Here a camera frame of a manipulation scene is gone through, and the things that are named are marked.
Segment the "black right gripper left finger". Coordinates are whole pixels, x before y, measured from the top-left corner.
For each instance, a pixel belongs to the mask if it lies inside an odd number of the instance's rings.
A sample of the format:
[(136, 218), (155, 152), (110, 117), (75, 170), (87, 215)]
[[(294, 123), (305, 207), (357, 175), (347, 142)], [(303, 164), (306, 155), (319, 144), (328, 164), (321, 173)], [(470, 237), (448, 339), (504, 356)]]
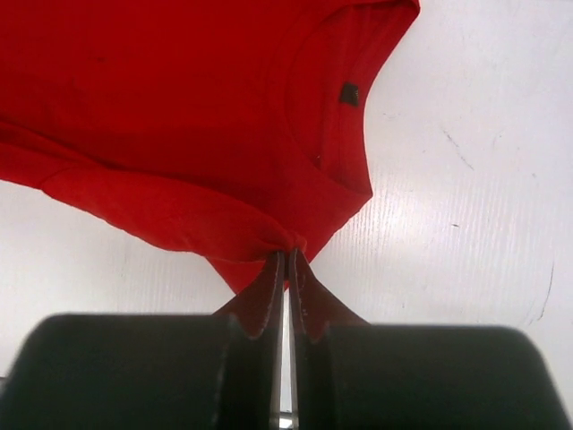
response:
[(56, 314), (1, 386), (4, 429), (276, 429), (285, 256), (213, 314)]

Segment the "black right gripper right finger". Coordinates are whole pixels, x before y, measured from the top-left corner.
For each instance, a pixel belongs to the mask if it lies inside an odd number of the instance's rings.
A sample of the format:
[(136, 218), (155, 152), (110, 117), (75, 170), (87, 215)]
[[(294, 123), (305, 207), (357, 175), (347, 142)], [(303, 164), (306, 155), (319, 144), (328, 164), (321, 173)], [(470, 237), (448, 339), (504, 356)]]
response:
[(365, 321), (289, 256), (297, 429), (568, 429), (543, 358), (500, 326)]

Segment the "red t shirt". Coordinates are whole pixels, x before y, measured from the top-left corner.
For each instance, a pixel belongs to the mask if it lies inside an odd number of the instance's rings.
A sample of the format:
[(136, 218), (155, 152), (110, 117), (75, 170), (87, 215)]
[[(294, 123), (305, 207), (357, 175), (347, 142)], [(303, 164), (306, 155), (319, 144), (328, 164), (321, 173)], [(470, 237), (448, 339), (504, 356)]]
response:
[(234, 291), (371, 198), (372, 83), (416, 1), (4, 1), (1, 177)]

